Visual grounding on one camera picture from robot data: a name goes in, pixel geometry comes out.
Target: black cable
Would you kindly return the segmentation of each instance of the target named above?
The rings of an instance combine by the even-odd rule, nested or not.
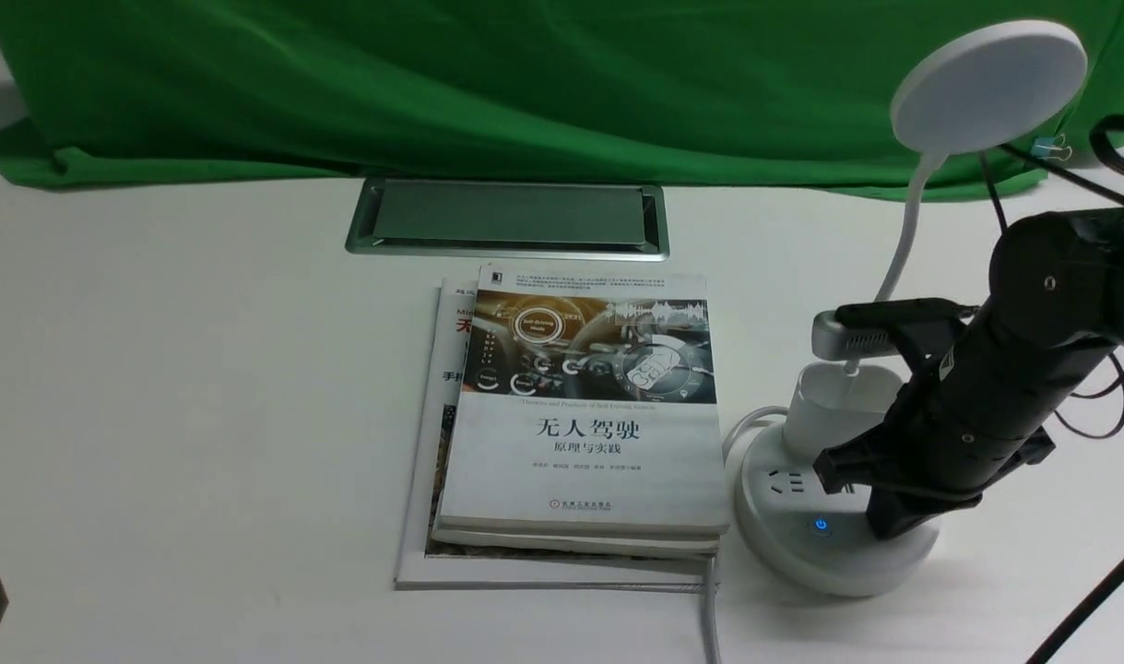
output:
[[[1124,176],[1124,158],[1115,151],[1108,131],[1124,131],[1124,116],[1107,116],[1097,121],[1090,129],[1090,151],[1098,157],[1102,165]]]
[[[1124,207],[1124,197],[1122,193],[1112,192],[1111,189],[1106,189],[1106,187],[1102,184],[1095,184],[1094,182],[1087,180],[1087,178],[1077,175],[1077,173],[1075,172],[1068,172],[1068,170],[1060,167],[1060,165],[1054,165],[1051,163],[1043,162],[1037,157],[1030,155],[1028,152],[1017,151],[1016,147],[1012,147],[1007,143],[1000,144],[1000,146],[998,147],[1000,148],[1000,151],[1007,152],[1008,155],[1013,155],[1014,157],[1031,165],[1032,167],[1039,167],[1043,170],[1043,172],[1049,172],[1052,173],[1052,175],[1062,178],[1062,180],[1071,181],[1073,184],[1077,184],[1080,188],[1088,190],[1088,192],[1100,194],[1100,197],[1106,198],[1106,200],[1113,201]]]
[[[1115,357],[1115,354],[1111,353],[1109,356],[1107,357],[1111,358],[1111,362],[1115,364],[1115,370],[1118,371],[1120,375],[1122,375],[1123,366],[1118,364],[1118,358]],[[1062,413],[1054,411],[1054,417],[1062,424],[1062,426],[1066,426],[1066,428],[1069,429],[1071,433],[1075,433],[1084,438],[1089,438],[1089,440],[1106,440],[1106,438],[1114,438],[1120,431],[1123,430],[1124,426],[1124,379],[1120,379],[1118,389],[1122,389],[1123,391],[1123,411],[1118,415],[1118,421],[1117,424],[1115,424],[1114,428],[1111,429],[1111,431],[1106,431],[1105,434],[1102,435],[1087,434],[1084,430],[1077,429],[1075,426],[1070,425],[1069,421],[1066,421],[1064,417],[1062,417]]]
[[[1111,354],[1111,358],[1112,358],[1112,361],[1115,361],[1115,354],[1114,353]],[[1117,361],[1113,362],[1113,364],[1115,365],[1115,370],[1118,371],[1118,375],[1115,379],[1115,381],[1113,383],[1111,383],[1111,385],[1106,385],[1100,391],[1090,392],[1089,394],[1079,394],[1077,392],[1071,392],[1070,395],[1075,397],[1075,399],[1102,399],[1102,397],[1106,397],[1107,394],[1109,394],[1109,393],[1114,392],[1115,390],[1117,390],[1118,386],[1122,385],[1122,383],[1124,382],[1124,369],[1122,369],[1122,367],[1118,366],[1118,362]]]
[[[1045,637],[1041,646],[1037,646],[1037,651],[1033,653],[1028,658],[1028,664],[1045,664],[1050,661],[1050,657],[1058,652],[1058,648],[1066,643],[1067,639],[1075,635],[1075,631],[1081,627],[1081,622],[1086,622],[1087,618],[1094,613],[1095,609],[1100,608],[1102,602],[1106,601],[1106,598],[1111,597],[1111,593],[1115,592],[1118,585],[1122,585],[1124,581],[1124,556],[1120,560],[1118,564],[1115,564],[1114,570],[1112,570],[1104,579],[1094,588],[1088,595],[1085,597],[1075,610],[1060,622],[1058,629],[1051,631],[1051,634]]]
[[[1000,146],[1000,148],[1005,147],[1008,148],[1008,151],[1005,151],[1008,152],[1008,154],[1013,154],[1012,151],[1015,151],[1015,147],[1012,146]],[[1030,156],[1025,155],[1025,160],[1028,161],[1028,158]],[[996,221],[999,221],[1000,234],[1004,234],[1005,231],[1008,231],[1008,219],[1006,219],[1004,216],[1004,206],[1000,203],[999,192],[996,192],[996,184],[992,184],[992,175],[990,170],[988,170],[988,157],[984,155],[982,152],[979,153],[979,172],[984,176],[984,184],[988,187],[988,197],[992,200],[992,207],[996,209]],[[1123,430],[1124,426],[1124,369],[1123,365],[1120,364],[1118,357],[1115,357],[1114,353],[1111,353],[1109,356],[1107,357],[1111,360],[1111,363],[1115,366],[1115,371],[1118,373],[1118,379],[1115,381],[1115,383],[1111,383],[1111,385],[1106,386],[1105,390],[1102,390],[1100,392],[1096,392],[1094,394],[1071,394],[1071,395],[1079,397],[1079,399],[1100,399],[1100,397],[1105,397],[1114,392],[1116,386],[1122,389],[1123,411],[1118,415],[1118,421],[1114,426],[1114,428],[1112,428],[1111,431],[1106,431],[1105,434],[1102,435],[1087,434],[1084,430],[1076,428],[1076,426],[1069,424],[1069,421],[1067,421],[1064,417],[1062,417],[1062,413],[1054,411],[1054,417],[1062,424],[1062,426],[1066,426],[1066,428],[1070,433],[1077,434],[1084,438],[1088,438],[1088,440],[1106,440],[1106,438],[1113,438],[1120,431]]]
[[[979,153],[979,172],[984,175],[984,184],[988,185],[988,195],[992,200],[992,207],[996,208],[996,221],[1000,224],[1000,235],[1004,235],[1005,230],[1008,230],[1008,220],[1004,218],[1004,206],[1000,206],[1000,194],[996,192],[996,183],[992,182],[992,172],[988,167],[988,155],[984,152]]]

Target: book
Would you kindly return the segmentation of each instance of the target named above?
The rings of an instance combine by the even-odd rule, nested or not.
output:
[[[729,502],[705,279],[487,265],[479,285],[432,537],[711,554]]]
[[[444,281],[393,588],[700,592],[704,567],[688,560],[473,546],[430,538],[446,474],[474,303],[475,281]]]

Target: publisher logo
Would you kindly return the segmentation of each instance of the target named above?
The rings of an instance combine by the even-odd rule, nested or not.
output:
[[[569,509],[574,512],[609,512],[611,503],[605,500],[551,500],[550,509]]]

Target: white cable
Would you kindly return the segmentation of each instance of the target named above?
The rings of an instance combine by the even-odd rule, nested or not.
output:
[[[906,269],[906,261],[915,247],[915,235],[918,234],[918,210],[923,204],[926,181],[945,161],[946,155],[923,155],[918,160],[915,173],[910,176],[910,185],[906,187],[906,209],[901,215],[901,235],[898,236],[898,248],[894,252],[890,269],[886,271],[886,278],[881,281],[881,288],[877,290],[873,302],[883,302],[894,297],[894,290],[898,286],[901,272]],[[855,375],[858,366],[860,366],[860,358],[851,358],[844,363],[844,373]]]
[[[706,643],[706,664],[722,664],[722,647],[717,644],[717,556],[706,563],[705,589],[700,592],[700,629]]]
[[[729,451],[734,449],[734,443],[742,434],[754,428],[759,420],[767,419],[772,415],[787,416],[787,409],[781,404],[769,404],[765,408],[752,410],[737,420],[726,439],[722,442],[722,460],[729,457]],[[706,563],[705,577],[701,580],[700,589],[700,634],[706,644],[706,664],[722,664],[722,647],[717,643],[717,556],[714,555]]]
[[[734,425],[734,428],[729,429],[729,434],[726,434],[726,439],[722,442],[722,460],[729,457],[729,451],[734,449],[734,443],[737,442],[738,436],[742,436],[744,431],[759,424],[759,420],[767,419],[772,415],[786,416],[787,409],[781,407],[781,404],[769,404],[768,407],[743,415],[742,419],[737,420],[737,425]]]

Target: green cloth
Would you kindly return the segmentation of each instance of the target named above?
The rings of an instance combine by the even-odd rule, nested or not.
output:
[[[1124,112],[1124,0],[0,0],[30,121],[0,173],[71,187],[360,176],[787,184],[901,198],[903,75],[1010,18],[1071,26]],[[1028,145],[1026,140],[1017,142]],[[1041,178],[992,156],[1001,192]],[[951,160],[928,198],[982,194]]]

